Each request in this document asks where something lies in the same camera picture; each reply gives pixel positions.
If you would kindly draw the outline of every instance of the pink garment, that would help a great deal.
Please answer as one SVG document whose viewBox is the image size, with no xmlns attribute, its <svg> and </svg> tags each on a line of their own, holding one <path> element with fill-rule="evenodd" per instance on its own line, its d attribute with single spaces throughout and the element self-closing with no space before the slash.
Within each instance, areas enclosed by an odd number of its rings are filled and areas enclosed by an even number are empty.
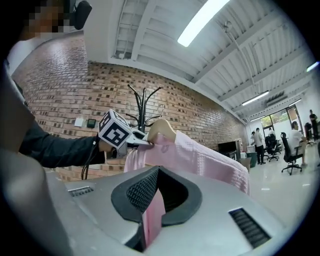
<svg viewBox="0 0 320 256">
<path fill-rule="evenodd" d="M 155 145 L 147 149 L 141 145 L 126 158 L 124 172 L 150 166 L 164 166 L 170 171 L 186 171 L 234 185 L 250 194 L 248 170 L 239 162 L 195 142 L 180 131 L 175 142 L 158 134 Z M 158 190 L 143 214 L 146 245 L 150 245 L 161 230 L 161 217 L 165 214 L 162 195 Z"/>
</svg>

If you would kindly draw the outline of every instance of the black pants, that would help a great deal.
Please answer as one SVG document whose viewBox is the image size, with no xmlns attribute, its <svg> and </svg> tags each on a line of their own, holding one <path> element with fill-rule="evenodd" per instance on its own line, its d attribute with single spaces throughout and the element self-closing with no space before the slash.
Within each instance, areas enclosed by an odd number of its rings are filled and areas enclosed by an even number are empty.
<svg viewBox="0 0 320 256">
<path fill-rule="evenodd" d="M 319 139 L 319 135 L 318 135 L 318 125 L 314 124 L 312 125 L 312 129 L 313 129 L 313 138 L 314 140 L 318 140 Z"/>
<path fill-rule="evenodd" d="M 264 162 L 264 154 L 265 154 L 263 145 L 256 147 L 256 154 L 257 154 L 258 164 L 263 163 Z"/>
</svg>

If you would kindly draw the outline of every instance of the green bin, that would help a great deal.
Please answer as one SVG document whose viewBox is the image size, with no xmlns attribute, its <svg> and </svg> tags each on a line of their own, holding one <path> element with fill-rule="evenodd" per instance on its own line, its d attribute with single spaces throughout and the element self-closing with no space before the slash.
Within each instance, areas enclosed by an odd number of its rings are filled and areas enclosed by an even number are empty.
<svg viewBox="0 0 320 256">
<path fill-rule="evenodd" d="M 251 158 L 250 167 L 255 167 L 257 163 L 257 152 L 246 153 L 247 158 Z"/>
</svg>

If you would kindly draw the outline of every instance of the tile floor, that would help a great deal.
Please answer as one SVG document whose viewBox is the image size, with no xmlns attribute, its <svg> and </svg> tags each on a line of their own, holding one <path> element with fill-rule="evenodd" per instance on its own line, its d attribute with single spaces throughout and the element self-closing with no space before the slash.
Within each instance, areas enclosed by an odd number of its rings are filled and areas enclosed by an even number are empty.
<svg viewBox="0 0 320 256">
<path fill-rule="evenodd" d="M 277 154 L 266 164 L 256 165 L 250 170 L 251 197 L 273 212 L 286 227 L 292 227 L 306 214 L 313 196 L 319 187 L 320 163 L 318 145 L 308 145 L 305 153 L 306 168 L 300 172 L 293 169 L 290 176 L 286 170 L 284 152 Z"/>
</svg>

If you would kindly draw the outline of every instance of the black jacket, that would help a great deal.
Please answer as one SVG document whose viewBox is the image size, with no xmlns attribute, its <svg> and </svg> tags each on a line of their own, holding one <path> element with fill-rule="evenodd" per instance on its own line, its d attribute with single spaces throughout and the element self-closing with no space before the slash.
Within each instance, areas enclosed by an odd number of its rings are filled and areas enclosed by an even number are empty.
<svg viewBox="0 0 320 256">
<path fill-rule="evenodd" d="M 68 166 L 84 166 L 89 158 L 95 137 L 67 139 L 55 137 L 33 122 L 26 133 L 19 152 L 36 159 L 43 167 L 56 168 Z M 105 153 L 94 146 L 91 165 L 105 162 Z"/>
</svg>

